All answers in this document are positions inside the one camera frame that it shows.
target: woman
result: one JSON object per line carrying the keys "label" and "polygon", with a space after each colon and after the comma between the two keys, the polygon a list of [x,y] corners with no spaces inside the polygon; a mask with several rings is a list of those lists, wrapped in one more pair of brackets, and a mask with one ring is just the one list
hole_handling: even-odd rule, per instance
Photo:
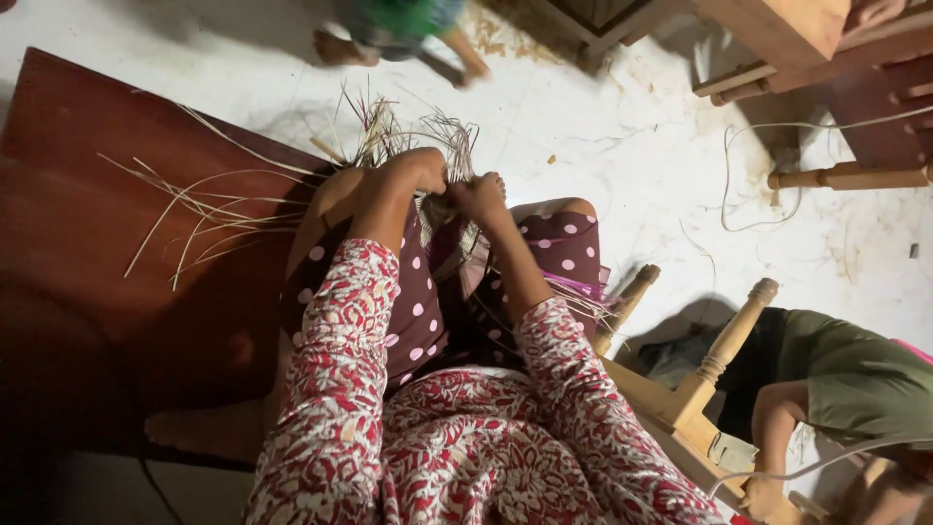
{"label": "woman", "polygon": [[[619,397],[587,341],[592,320],[581,325],[537,269],[545,259],[565,274],[598,261],[592,247],[574,248],[597,240],[595,219],[574,209],[585,202],[551,203],[570,209],[516,224],[495,174],[449,188],[488,238],[498,270],[474,295],[491,303],[497,294],[527,375],[508,367],[505,344],[451,352],[498,366],[423,372],[448,349],[411,195],[444,192],[444,171],[439,151],[416,149],[370,173],[344,172],[315,198],[310,215],[319,220],[303,229],[327,231],[296,247],[294,274],[322,262],[328,236],[347,230],[317,291],[296,294],[299,350],[245,521],[721,522]],[[541,255],[551,248],[556,258]],[[307,278],[294,274],[289,290]],[[483,336],[505,339],[494,330]],[[400,390],[384,402],[393,385]]]}

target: knee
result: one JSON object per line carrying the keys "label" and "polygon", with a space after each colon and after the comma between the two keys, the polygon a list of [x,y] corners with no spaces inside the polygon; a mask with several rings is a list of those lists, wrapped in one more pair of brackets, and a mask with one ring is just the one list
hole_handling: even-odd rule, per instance
{"label": "knee", "polygon": [[561,211],[576,211],[577,213],[582,213],[583,215],[596,217],[596,208],[592,206],[592,203],[579,197],[569,197],[565,199],[563,205],[561,206]]}

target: red floral shirt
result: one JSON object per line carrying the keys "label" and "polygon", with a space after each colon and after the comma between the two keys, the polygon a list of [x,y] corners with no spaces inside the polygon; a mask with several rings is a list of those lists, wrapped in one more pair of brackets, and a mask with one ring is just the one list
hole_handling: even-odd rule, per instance
{"label": "red floral shirt", "polygon": [[246,523],[722,523],[635,419],[564,301],[516,335],[530,377],[445,370],[383,406],[398,260],[349,239],[309,304]]}

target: olive green shirt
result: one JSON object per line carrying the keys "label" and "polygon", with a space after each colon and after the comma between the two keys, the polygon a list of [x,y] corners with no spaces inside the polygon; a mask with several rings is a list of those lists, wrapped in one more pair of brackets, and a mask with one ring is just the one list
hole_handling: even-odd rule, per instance
{"label": "olive green shirt", "polygon": [[810,399],[807,423],[834,441],[933,433],[933,364],[877,333],[789,310],[777,380],[802,379]]}

